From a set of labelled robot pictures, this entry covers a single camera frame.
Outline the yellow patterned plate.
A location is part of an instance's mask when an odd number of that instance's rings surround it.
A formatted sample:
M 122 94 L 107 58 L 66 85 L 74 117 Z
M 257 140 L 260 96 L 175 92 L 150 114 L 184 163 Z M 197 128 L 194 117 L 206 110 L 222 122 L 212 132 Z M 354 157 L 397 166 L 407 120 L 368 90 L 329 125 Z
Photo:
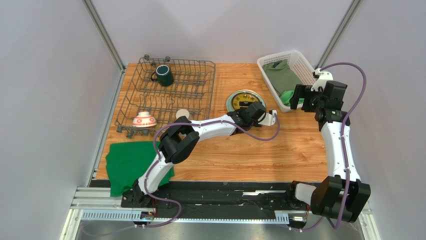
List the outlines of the yellow patterned plate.
M 247 108 L 251 103 L 261 102 L 252 92 L 237 92 L 230 99 L 230 105 L 233 110 Z

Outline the light blue flower plate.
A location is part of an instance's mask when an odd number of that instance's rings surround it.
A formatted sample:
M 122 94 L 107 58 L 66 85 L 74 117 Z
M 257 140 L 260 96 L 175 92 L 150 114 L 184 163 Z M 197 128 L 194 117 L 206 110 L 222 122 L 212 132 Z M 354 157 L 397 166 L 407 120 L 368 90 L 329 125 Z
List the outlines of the light blue flower plate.
M 260 99 L 260 104 L 262 104 L 265 108 L 266 108 L 266 104 L 265 104 L 265 101 L 264 101 L 264 99 L 257 93 L 257 92 L 255 92 L 255 91 L 253 91 L 253 90 L 250 90 L 250 89 L 241 89 L 241 90 L 237 90 L 237 91 L 235 91 L 235 92 L 233 92 L 228 98 L 227 98 L 227 100 L 226 100 L 226 103 L 225 103 L 225 105 L 226 105 L 226 109 L 227 109 L 227 111 L 228 112 L 233 112 L 233 111 L 236 111 L 236 110 L 233 110 L 232 109 L 232 107 L 231 107 L 231 97 L 233 96 L 233 95 L 235 95 L 236 93 L 240 93 L 240 92 L 251 92 L 251 93 L 253 93 L 253 94 L 255 94 L 259 99 Z

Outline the beige cup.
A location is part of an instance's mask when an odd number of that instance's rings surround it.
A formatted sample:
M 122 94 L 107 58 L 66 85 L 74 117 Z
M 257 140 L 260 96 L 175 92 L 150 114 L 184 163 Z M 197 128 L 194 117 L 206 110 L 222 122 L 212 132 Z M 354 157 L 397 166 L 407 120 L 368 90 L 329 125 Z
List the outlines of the beige cup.
M 175 118 L 178 119 L 180 117 L 186 117 L 188 120 L 191 119 L 191 114 L 187 109 L 181 108 L 176 111 Z

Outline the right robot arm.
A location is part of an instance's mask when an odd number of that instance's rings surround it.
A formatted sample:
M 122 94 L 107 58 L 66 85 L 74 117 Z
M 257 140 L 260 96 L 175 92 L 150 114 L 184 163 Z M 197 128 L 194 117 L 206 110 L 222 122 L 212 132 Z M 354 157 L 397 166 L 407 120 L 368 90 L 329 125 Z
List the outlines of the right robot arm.
M 289 206 L 306 204 L 315 215 L 335 220 L 341 217 L 341 221 L 353 223 L 367 203 L 371 187 L 361 182 L 352 157 L 350 119 L 342 110 L 347 85 L 330 80 L 318 90 L 312 88 L 297 84 L 290 107 L 296 109 L 303 99 L 301 109 L 315 114 L 325 143 L 327 177 L 318 186 L 293 181 L 288 189 Z

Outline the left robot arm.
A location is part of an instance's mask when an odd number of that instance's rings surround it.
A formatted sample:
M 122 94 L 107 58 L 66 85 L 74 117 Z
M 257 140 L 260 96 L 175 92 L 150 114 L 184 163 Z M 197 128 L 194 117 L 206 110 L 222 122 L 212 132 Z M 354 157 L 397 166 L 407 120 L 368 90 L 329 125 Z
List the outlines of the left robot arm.
M 191 155 L 197 143 L 220 136 L 247 134 L 252 127 L 271 126 L 276 121 L 277 112 L 267 111 L 259 102 L 217 118 L 189 120 L 184 116 L 179 117 L 157 132 L 159 144 L 154 147 L 155 157 L 145 173 L 134 181 L 132 200 L 138 205 L 147 206 L 161 180 L 175 165 Z

